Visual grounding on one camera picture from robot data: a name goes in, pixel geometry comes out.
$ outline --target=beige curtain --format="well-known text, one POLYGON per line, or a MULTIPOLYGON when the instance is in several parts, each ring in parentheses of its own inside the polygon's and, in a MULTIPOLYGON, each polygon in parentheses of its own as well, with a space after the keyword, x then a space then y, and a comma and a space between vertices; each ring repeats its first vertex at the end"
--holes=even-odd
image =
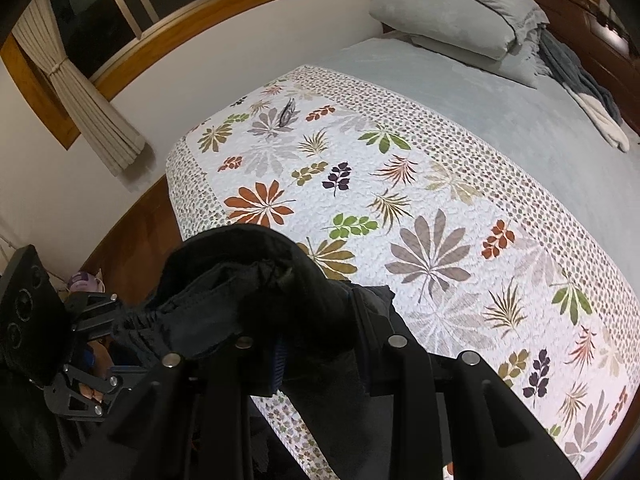
POLYGON ((114 175, 138 156, 145 139, 69 61, 50 0, 32 0, 14 36, 47 75, 60 102, 94 152, 114 175))

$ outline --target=wooden headboard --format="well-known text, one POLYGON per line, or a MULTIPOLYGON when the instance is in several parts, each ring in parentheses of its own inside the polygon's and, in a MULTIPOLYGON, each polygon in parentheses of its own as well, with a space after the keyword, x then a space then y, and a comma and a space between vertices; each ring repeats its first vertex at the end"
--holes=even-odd
POLYGON ((624 120, 640 135, 640 62, 615 32, 598 23, 591 0, 535 0, 549 18, 548 30, 567 44, 585 70, 613 95, 624 120))

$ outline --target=metal screw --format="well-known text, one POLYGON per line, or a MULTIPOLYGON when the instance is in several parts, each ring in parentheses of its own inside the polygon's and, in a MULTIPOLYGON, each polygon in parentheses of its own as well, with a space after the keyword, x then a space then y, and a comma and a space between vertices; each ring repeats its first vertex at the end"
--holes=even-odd
POLYGON ((480 356, 471 350, 462 354, 462 360, 469 366, 476 366, 480 362, 480 356))
POLYGON ((236 348, 247 350, 254 345, 254 340, 247 335, 242 335, 236 341, 236 348))
POLYGON ((171 352, 170 354, 167 354, 162 358, 162 366, 166 366, 167 368, 175 368, 180 364, 180 361, 182 361, 182 358, 178 354, 171 352))
POLYGON ((393 348, 404 348, 407 344, 406 338, 399 334, 393 334, 387 341, 393 348))

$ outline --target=floral quilt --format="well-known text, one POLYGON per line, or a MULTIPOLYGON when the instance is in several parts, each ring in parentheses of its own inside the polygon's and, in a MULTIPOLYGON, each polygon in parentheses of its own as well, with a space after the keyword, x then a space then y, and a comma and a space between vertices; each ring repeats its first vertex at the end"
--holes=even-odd
MULTIPOLYGON (((636 296, 548 191, 459 125, 302 66, 194 127, 167 176, 184 238, 261 224, 328 278, 387 284, 425 349, 478 351, 582 476, 615 434, 640 378, 636 296)), ((311 479, 336 478, 284 394, 255 401, 311 479)))

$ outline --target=white wall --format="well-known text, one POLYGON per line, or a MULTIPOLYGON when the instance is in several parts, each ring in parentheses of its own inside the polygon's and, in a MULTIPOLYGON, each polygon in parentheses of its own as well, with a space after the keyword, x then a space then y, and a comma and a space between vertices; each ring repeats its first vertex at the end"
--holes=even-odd
POLYGON ((171 146, 194 124, 304 62, 379 34, 368 3, 277 0, 161 59, 113 100, 155 158, 125 184, 82 137, 65 151, 0 62, 0 233, 34 244, 45 266, 67 277, 162 176, 171 146))

